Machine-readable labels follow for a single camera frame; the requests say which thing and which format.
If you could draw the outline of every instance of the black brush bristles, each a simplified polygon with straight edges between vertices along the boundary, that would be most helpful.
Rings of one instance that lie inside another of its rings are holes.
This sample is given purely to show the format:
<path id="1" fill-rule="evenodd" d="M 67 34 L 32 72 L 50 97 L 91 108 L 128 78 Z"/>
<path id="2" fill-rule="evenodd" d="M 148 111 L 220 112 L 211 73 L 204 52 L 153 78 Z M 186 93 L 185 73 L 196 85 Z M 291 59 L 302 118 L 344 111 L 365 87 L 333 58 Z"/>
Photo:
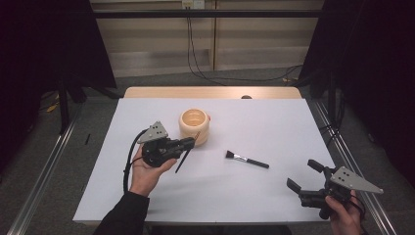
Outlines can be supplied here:
<path id="1" fill-rule="evenodd" d="M 228 150 L 228 152 L 226 153 L 226 159 L 233 159 L 233 158 L 234 158 L 234 154 Z"/>

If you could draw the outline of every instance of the human hand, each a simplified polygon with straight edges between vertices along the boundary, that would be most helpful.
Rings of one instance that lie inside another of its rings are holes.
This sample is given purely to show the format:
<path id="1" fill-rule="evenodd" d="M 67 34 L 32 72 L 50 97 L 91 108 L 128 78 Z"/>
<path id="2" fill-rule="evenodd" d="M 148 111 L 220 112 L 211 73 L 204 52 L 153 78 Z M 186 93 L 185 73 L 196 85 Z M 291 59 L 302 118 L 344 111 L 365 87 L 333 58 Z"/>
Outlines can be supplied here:
<path id="1" fill-rule="evenodd" d="M 170 159 L 162 164 L 160 167 L 151 167 L 144 163 L 142 158 L 142 145 L 138 149 L 133 158 L 132 165 L 132 182 L 129 189 L 130 192 L 139 194 L 141 196 L 149 197 L 150 193 L 159 182 L 160 176 L 171 169 L 177 162 L 176 159 Z"/>
<path id="2" fill-rule="evenodd" d="M 356 198 L 351 197 L 350 200 L 358 205 Z M 360 212 L 352 205 L 344 207 L 333 197 L 327 196 L 326 203 L 333 213 L 330 215 L 330 222 L 335 235 L 358 235 L 360 234 Z"/>

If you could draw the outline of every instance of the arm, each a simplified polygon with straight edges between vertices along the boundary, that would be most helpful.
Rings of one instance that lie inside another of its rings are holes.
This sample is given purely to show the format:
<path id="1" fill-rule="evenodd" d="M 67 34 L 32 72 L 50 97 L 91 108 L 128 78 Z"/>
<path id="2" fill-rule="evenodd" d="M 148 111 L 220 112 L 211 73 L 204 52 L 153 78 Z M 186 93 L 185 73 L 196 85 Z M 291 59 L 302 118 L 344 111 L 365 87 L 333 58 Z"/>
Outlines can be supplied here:
<path id="1" fill-rule="evenodd" d="M 156 187 L 160 176 L 176 163 L 176 159 L 172 159 L 160 167 L 152 168 L 141 159 L 141 146 L 133 161 L 129 191 L 104 217 L 94 235 L 141 234 L 150 203 L 148 196 Z"/>

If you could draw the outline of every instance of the paint brush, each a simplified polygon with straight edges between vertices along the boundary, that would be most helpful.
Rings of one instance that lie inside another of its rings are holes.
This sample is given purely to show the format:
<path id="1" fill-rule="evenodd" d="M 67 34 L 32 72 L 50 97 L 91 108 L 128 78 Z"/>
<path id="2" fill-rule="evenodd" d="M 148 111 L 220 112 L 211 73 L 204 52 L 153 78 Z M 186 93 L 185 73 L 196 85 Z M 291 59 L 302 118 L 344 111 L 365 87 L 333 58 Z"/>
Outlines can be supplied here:
<path id="1" fill-rule="evenodd" d="M 262 166 L 262 167 L 265 167 L 265 168 L 269 168 L 269 164 L 263 164 L 261 162 L 255 161 L 255 160 L 236 155 L 236 154 L 230 152 L 229 150 L 226 153 L 226 159 L 239 160 L 239 161 L 242 161 L 242 162 L 245 162 L 245 163 L 249 163 L 249 164 L 253 164 L 253 165 L 259 165 L 259 166 Z"/>

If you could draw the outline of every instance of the white table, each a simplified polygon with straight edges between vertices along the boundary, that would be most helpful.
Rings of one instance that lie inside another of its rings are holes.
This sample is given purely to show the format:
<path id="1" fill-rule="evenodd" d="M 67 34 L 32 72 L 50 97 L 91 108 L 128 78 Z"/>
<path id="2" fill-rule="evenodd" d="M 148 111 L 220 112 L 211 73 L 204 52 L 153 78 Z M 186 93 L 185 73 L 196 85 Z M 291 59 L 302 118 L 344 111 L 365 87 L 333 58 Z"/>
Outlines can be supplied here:
<path id="1" fill-rule="evenodd" d="M 160 120 L 179 138 L 178 117 L 190 108 L 211 116 L 206 144 L 191 151 L 178 173 L 166 172 L 151 193 L 151 224 L 287 224 L 321 221 L 286 186 L 323 187 L 324 176 L 308 159 L 333 167 L 303 99 L 137 98 L 119 101 L 101 153 L 73 218 L 98 224 L 122 195 L 122 177 L 134 137 Z M 225 159 L 226 151 L 270 165 Z"/>

